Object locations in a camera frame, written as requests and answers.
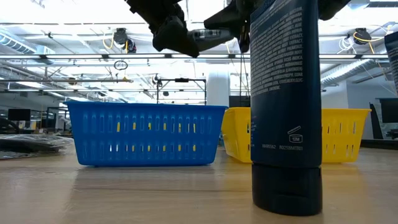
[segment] plastic basket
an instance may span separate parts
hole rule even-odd
[[[367,109],[322,109],[322,162],[355,162]],[[222,133],[226,153],[242,162],[250,160],[250,108],[226,111]]]
[[[194,166],[215,159],[226,107],[66,102],[87,166]]]

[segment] ceiling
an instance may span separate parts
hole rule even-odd
[[[202,29],[203,21],[225,7],[225,0],[183,0],[180,1],[185,13],[187,26],[190,30]],[[25,39],[32,44],[44,45],[56,54],[120,54],[122,49],[113,46],[107,49],[103,44],[110,45],[112,33],[124,27],[129,37],[134,39],[137,45],[137,53],[157,53],[152,46],[152,34],[148,25],[137,14],[132,14],[124,0],[13,0],[0,3],[0,29]],[[365,27],[373,37],[383,37],[386,32],[398,31],[396,22],[396,8],[368,8],[360,7],[361,4],[347,6],[329,21],[319,21],[319,43],[321,54],[352,54],[352,50],[342,50],[339,46],[341,39],[347,33],[353,33],[355,28]],[[386,24],[392,24],[387,30]],[[375,42],[375,48],[383,47],[383,40]],[[369,53],[368,45],[353,45],[358,54]],[[17,54],[18,52],[0,45],[0,54]],[[239,46],[236,40],[221,44],[207,50],[205,54],[239,54]],[[120,89],[151,89],[154,88],[152,79],[155,74],[162,78],[201,78],[208,73],[209,63],[223,63],[228,65],[229,73],[236,74],[231,77],[231,88],[239,88],[241,63],[229,60],[187,60],[187,59],[135,59],[128,61],[129,67],[124,71],[113,68],[114,60],[108,62],[99,60],[59,60],[60,63],[85,63],[91,66],[79,67],[49,67],[48,73],[54,73],[53,78],[92,78],[109,79],[127,77],[134,80],[133,83],[85,83],[78,88],[114,88]],[[28,62],[11,61],[15,65],[29,64],[26,66],[32,72],[43,75],[45,65],[36,64],[33,60]],[[246,73],[250,74],[250,61],[246,61]],[[321,72],[337,66],[337,63],[321,64]],[[194,93],[170,93],[173,98],[204,98],[204,93],[194,83],[170,84],[168,88],[196,88]],[[153,101],[143,92],[119,93],[115,98],[124,98],[128,101]]]

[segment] wooden table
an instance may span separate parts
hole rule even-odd
[[[61,156],[0,161],[0,223],[398,223],[398,151],[323,165],[323,213],[257,208],[251,166],[218,151],[201,167],[94,168]]]

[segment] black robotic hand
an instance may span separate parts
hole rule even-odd
[[[193,31],[187,29],[179,1],[181,0],[126,1],[131,7],[130,11],[138,13],[149,24],[156,50],[170,49],[197,57],[199,52],[234,37],[239,40],[242,52],[249,50],[250,15],[264,0],[232,0],[227,7],[204,21],[206,29]],[[349,1],[318,0],[320,19],[331,19]]]

